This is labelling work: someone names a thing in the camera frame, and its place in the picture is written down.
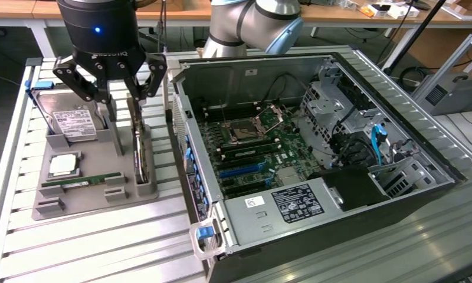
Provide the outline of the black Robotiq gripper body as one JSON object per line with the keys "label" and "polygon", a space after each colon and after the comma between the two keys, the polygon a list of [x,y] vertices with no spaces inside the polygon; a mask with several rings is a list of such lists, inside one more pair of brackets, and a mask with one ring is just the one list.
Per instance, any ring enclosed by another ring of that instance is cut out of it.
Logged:
{"label": "black Robotiq gripper body", "polygon": [[58,1],[57,5],[75,64],[98,78],[134,76],[145,61],[134,2]]}

